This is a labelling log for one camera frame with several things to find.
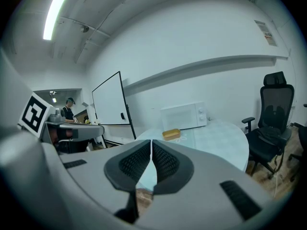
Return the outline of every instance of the whiteboard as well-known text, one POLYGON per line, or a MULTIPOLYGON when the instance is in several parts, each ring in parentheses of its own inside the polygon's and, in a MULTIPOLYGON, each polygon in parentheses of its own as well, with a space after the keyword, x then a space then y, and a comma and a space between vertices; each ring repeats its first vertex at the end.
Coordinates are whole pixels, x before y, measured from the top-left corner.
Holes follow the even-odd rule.
POLYGON ((120 72, 92 92, 97 119, 102 125, 129 125, 120 72))

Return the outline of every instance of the person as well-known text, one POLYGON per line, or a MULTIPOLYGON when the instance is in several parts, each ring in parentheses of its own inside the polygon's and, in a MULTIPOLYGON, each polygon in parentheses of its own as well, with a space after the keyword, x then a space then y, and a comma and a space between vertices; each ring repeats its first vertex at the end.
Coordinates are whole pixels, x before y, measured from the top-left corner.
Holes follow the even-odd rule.
POLYGON ((75 101, 70 97, 66 101, 66 106, 63 107, 65 114, 65 122, 73 123, 73 113, 71 111, 71 107, 75 104, 75 101))

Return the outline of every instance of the ceiling pipe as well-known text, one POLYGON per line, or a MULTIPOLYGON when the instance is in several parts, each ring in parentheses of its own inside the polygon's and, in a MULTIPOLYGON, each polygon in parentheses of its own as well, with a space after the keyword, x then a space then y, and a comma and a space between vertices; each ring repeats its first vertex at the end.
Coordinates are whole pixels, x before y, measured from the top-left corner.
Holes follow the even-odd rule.
POLYGON ((89 42, 89 40, 91 40, 91 38, 93 37, 93 35, 95 34, 95 32, 98 31, 98 29, 100 29, 100 27, 102 26, 102 24, 105 22, 105 20, 108 18, 108 16, 121 4, 124 4, 125 1, 127 0, 122 0, 122 2, 119 2, 116 6, 113 7, 113 9, 108 13, 108 15, 103 19, 103 21, 95 28, 95 30, 92 32, 92 34, 89 36, 89 38, 85 41, 85 43, 83 44, 83 46, 81 47, 81 50, 79 51, 78 56, 75 59, 75 63, 77 64, 78 59, 80 57, 80 55, 82 54, 84 48, 86 47, 86 44, 89 42))
MULTIPOLYGON (((44 12, 39 12, 39 11, 36 11, 36 12, 25 11, 25 12, 23 12, 23 13, 25 13, 25 14, 41 14, 41 15, 45 15, 45 14, 46 14, 46 13, 44 13, 44 12)), ((62 19, 64 19, 64 20, 71 20, 71 21, 73 21, 74 23, 77 23, 77 24, 80 24, 80 25, 86 25, 86 26, 88 26, 88 28, 90 28, 91 30, 96 30, 96 28, 94 28, 94 27, 92 27, 92 26, 90 26, 90 25, 88 25, 88 24, 86 24, 86 23, 83 23, 83 22, 81 22, 81 21, 78 21, 78 20, 75 20, 75 19, 72 19, 72 18, 69 18, 69 17, 58 16, 58 18, 62 18, 62 19)), ((101 30, 96 30, 96 32, 97 32, 97 33, 100 33, 101 35, 106 36, 107 38, 111 38, 111 36, 110 36, 108 33, 105 33, 105 32, 103 32, 103 31, 101 31, 101 30)))
POLYGON ((91 39, 90 39, 90 40, 87 40, 87 43, 90 43, 90 44, 92 44, 92 45, 96 45, 96 46, 98 46, 98 47, 102 47, 102 45, 99 45, 99 44, 94 43, 91 39))
MULTIPOLYGON (((72 18, 68 18, 68 17, 65 17, 65 16, 60 16, 60 18, 62 18, 62 19, 67 19, 67 20, 71 20, 71 21, 73 21, 74 23, 77 23, 77 24, 80 24, 80 25, 86 25, 86 26, 87 26, 88 28, 90 28, 91 30, 96 30, 96 28, 94 28, 94 27, 92 27, 92 26, 90 26, 90 25, 88 25, 88 24, 86 24, 86 23, 80 22, 80 21, 78 21, 78 20, 75 20, 75 19, 72 19, 72 18)), ((111 38, 111 35, 109 35, 108 33, 103 32, 103 31, 101 31, 101 30, 96 30, 96 32, 97 32, 97 33, 100 33, 100 34, 102 34, 102 35, 104 35, 104 36, 106 36, 107 38, 111 38)))

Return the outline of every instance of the desk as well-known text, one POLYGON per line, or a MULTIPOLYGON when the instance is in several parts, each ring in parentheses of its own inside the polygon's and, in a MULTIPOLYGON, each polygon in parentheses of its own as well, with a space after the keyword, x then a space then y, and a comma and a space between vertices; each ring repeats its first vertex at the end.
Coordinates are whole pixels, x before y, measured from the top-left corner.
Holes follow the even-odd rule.
MULTIPOLYGON (((162 130, 149 129, 136 140, 164 140, 162 130)), ((207 126, 181 130, 180 138, 170 140, 177 143, 217 155, 238 169, 245 171, 248 164, 249 146, 245 134, 237 126, 221 120, 208 121, 207 126)), ((137 184, 137 188, 153 191, 156 185, 156 169, 152 160, 137 184)))

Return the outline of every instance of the black office chair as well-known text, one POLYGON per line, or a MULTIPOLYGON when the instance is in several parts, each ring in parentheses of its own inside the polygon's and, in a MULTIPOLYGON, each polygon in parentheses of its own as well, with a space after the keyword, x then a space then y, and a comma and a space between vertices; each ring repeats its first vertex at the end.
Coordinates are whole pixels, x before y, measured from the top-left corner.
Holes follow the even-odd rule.
MULTIPOLYGON (((307 127, 300 127, 298 129, 298 138, 299 141, 301 142, 302 148, 305 151, 306 147, 307 147, 307 127)), ((296 154, 291 153, 288 160, 290 161, 292 158, 295 158, 297 160, 299 160, 300 162, 302 162, 303 160, 303 155, 299 156, 296 154)), ((291 176, 290 181, 294 181, 296 175, 298 174, 299 171, 297 171, 293 176, 291 176)))
POLYGON ((283 151, 287 141, 291 137, 291 130, 287 129, 287 122, 294 97, 294 88, 287 84, 283 72, 268 74, 264 77, 263 87, 260 89, 261 96, 261 115, 258 122, 258 127, 273 132, 278 131, 280 134, 276 138, 277 142, 271 142, 259 135, 262 129, 254 129, 251 131, 251 121, 254 117, 249 117, 242 120, 243 124, 248 123, 248 133, 246 137, 249 143, 249 161, 255 161, 251 176, 254 174, 257 164, 261 163, 272 174, 280 169, 283 162, 283 151), (281 155, 279 168, 275 171, 268 164, 276 156, 281 155))

